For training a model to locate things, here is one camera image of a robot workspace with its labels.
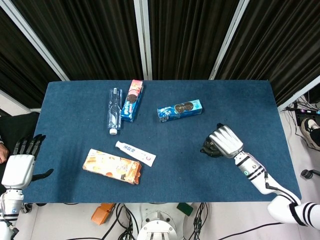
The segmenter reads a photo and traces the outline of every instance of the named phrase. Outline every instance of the orange object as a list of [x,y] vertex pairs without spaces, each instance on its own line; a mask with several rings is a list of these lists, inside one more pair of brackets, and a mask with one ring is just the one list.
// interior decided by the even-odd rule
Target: orange object
[[94,211],[91,220],[98,225],[104,224],[114,206],[114,203],[101,203],[101,205]]
[[130,184],[139,184],[141,164],[102,151],[90,149],[82,169]]

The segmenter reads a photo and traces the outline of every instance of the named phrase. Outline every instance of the toothpaste cap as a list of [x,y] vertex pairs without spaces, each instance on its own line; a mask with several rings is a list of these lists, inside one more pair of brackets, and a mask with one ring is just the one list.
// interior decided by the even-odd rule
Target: toothpaste cap
[[115,128],[110,128],[109,133],[110,133],[111,135],[116,135],[116,134],[118,133],[118,130],[115,129]]
[[121,144],[122,144],[122,142],[117,141],[116,144],[115,144],[115,146],[116,146],[117,148],[121,148]]

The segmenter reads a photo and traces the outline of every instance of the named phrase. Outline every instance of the person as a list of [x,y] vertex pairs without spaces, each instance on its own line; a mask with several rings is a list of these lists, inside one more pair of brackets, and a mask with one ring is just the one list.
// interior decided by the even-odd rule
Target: person
[[9,155],[9,150],[5,147],[0,135],[0,164],[4,164]]
[[[37,112],[0,117],[0,182],[4,176],[8,158],[13,153],[16,143],[24,137],[33,137],[38,117],[39,113]],[[5,192],[6,188],[0,184],[0,195]]]
[[320,126],[312,118],[305,118],[301,123],[301,133],[308,145],[320,151]]

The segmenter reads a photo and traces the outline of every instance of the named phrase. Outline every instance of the green object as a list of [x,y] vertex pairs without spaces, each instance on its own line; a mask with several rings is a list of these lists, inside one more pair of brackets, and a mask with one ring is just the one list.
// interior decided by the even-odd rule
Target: green object
[[187,204],[185,202],[180,202],[176,208],[179,209],[181,212],[183,212],[188,217],[190,217],[192,211],[194,210],[194,208],[192,206],[190,206],[189,204]]

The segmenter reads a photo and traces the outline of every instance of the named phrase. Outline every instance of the bottle cap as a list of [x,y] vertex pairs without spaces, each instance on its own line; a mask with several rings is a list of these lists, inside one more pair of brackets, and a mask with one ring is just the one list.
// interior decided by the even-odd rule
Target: bottle cap
[[116,135],[116,134],[118,133],[118,130],[115,129],[115,128],[110,128],[109,133],[110,133],[111,135]]

